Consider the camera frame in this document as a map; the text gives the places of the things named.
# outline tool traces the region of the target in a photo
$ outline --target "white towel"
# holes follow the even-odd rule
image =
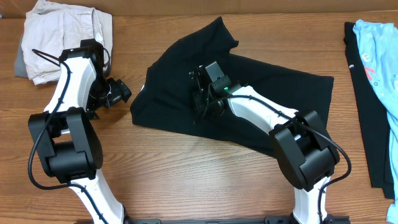
[[[22,51],[29,79],[35,85],[58,80],[60,68],[40,58],[32,49],[59,57],[64,49],[80,46],[84,39],[96,39],[112,52],[112,15],[83,6],[38,0],[26,13]]]

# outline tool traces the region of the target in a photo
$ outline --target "blue towel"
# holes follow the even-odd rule
[[[398,30],[393,24],[358,20],[353,31],[366,76],[387,109],[387,120],[391,128],[390,165],[395,193],[395,203],[388,209],[387,222],[398,224]]]

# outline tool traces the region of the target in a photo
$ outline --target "fabric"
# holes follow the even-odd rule
[[[260,95],[297,110],[316,110],[326,125],[333,77],[319,77],[230,54],[238,46],[219,17],[169,47],[147,70],[142,91],[131,105],[132,122],[142,126],[231,141],[274,156],[271,141],[255,125],[225,111],[196,124],[189,72],[217,61],[232,80],[248,83]]]
[[[385,198],[394,199],[389,158],[389,132],[387,111],[376,96],[366,78],[366,72],[359,57],[354,24],[345,24],[346,57],[353,81],[359,124],[368,162],[372,187],[382,188]]]
[[[38,0],[26,13],[22,50],[29,79],[35,85],[58,80],[60,68],[32,52],[41,50],[59,57],[64,49],[80,46],[80,40],[96,39],[112,51],[112,16],[94,8]]]
[[[15,59],[15,62],[14,62],[14,75],[15,75],[15,77],[27,78],[26,65],[24,62],[24,52],[22,51],[22,47],[21,47],[22,38],[23,38],[23,35],[21,36],[21,39],[19,40],[17,58]]]
[[[387,221],[398,223],[398,30],[393,24],[358,20],[353,31],[369,83],[387,109],[391,129],[390,163],[396,196],[395,204],[389,207]]]

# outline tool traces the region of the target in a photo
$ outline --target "black fabric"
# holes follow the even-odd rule
[[[233,55],[238,46],[219,17],[174,43],[148,68],[145,87],[131,105],[132,122],[176,133],[231,141],[274,156],[268,135],[226,111],[219,118],[193,123],[189,72],[216,60],[230,79],[247,82],[259,94],[288,108],[316,110],[326,125],[333,77],[258,62]]]
[[[345,23],[344,41],[346,42],[346,57],[354,85],[371,184],[372,187],[383,188],[386,198],[394,199],[389,158],[390,127],[387,121],[387,112],[366,77],[353,27],[353,23]]]

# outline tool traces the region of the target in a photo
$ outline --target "wooden floor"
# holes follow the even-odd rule
[[[292,186],[277,161],[245,147],[131,123],[130,104],[146,69],[176,40],[217,16],[114,17],[111,75],[131,89],[127,104],[98,111],[92,124],[104,151],[103,172],[133,218],[162,220],[262,218],[288,215]],[[223,16],[239,46],[231,52],[317,75],[335,77],[328,131],[353,163],[352,174],[328,188],[326,208],[352,223],[385,223],[392,200],[372,189],[346,57],[344,22],[398,22],[398,12]],[[23,19],[0,19],[0,223],[73,223],[90,216],[69,189],[43,191],[27,176],[30,114],[43,111],[55,83],[34,86],[14,77]],[[336,175],[346,171],[342,159]],[[57,184],[35,157],[34,174]]]

